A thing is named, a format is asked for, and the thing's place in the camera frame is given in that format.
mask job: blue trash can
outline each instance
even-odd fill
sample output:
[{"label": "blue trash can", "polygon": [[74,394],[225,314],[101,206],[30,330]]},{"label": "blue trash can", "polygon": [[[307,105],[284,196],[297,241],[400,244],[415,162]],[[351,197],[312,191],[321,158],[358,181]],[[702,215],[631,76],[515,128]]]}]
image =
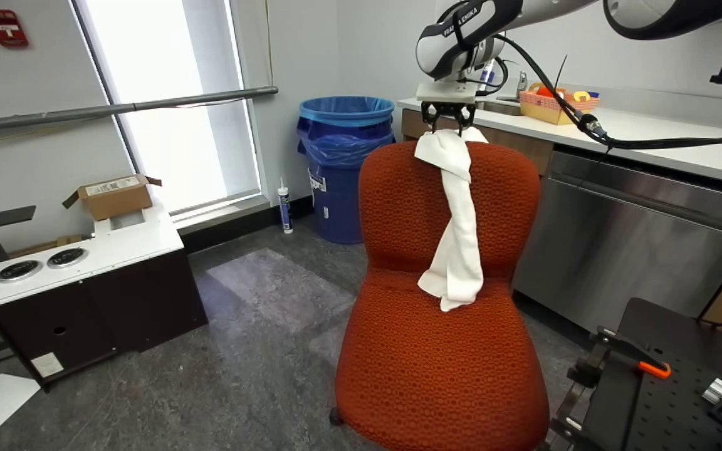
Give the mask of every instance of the blue trash can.
[{"label": "blue trash can", "polygon": [[381,98],[312,98],[300,105],[297,150],[307,160],[316,232],[337,245],[361,244],[358,173],[363,158],[394,142],[394,105]]}]

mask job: white cloth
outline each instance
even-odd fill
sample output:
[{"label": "white cloth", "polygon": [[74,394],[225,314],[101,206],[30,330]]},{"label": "white cloth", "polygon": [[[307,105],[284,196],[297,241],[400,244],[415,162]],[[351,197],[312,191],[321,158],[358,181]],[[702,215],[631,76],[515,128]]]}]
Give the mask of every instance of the white cloth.
[{"label": "white cloth", "polygon": [[414,158],[442,171],[443,196],[452,211],[442,241],[435,245],[431,269],[420,272],[419,287],[439,297],[443,314],[475,301],[484,286],[484,269],[475,236],[475,208],[468,193],[468,150],[465,141],[485,142],[482,130],[465,128],[424,132],[415,142]]}]

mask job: gray carpet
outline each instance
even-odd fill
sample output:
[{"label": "gray carpet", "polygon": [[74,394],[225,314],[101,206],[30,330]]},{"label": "gray carpet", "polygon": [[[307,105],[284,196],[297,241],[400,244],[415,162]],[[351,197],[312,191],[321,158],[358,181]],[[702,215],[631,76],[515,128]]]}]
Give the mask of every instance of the gray carpet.
[{"label": "gray carpet", "polygon": [[[0,429],[0,449],[374,449],[329,425],[363,247],[297,224],[292,236],[266,227],[191,264],[208,325],[37,394]],[[582,351],[533,319],[525,329],[557,405]],[[24,373],[13,358],[0,371]]]}]

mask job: orange chair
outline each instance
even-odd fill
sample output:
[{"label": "orange chair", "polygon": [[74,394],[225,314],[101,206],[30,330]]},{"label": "orange chair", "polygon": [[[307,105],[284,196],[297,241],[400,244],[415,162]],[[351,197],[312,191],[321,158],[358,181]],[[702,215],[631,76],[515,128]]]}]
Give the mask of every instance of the orange chair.
[{"label": "orange chair", "polygon": [[484,287],[452,314],[420,292],[449,220],[442,173],[414,142],[374,150],[361,168],[369,269],[336,371],[332,424],[385,449],[533,449],[548,405],[533,346],[510,301],[510,272],[539,202],[533,165],[468,146]]}]

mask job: stove burner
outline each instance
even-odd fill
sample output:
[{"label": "stove burner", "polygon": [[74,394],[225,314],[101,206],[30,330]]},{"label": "stove burner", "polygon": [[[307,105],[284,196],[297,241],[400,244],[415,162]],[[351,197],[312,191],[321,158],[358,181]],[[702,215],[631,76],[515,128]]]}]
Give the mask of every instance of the stove burner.
[{"label": "stove burner", "polygon": [[39,260],[20,260],[0,270],[0,284],[20,281],[39,270]]},{"label": "stove burner", "polygon": [[50,255],[47,265],[50,269],[70,265],[74,260],[82,260],[86,255],[88,255],[86,247],[65,247],[65,250]]}]

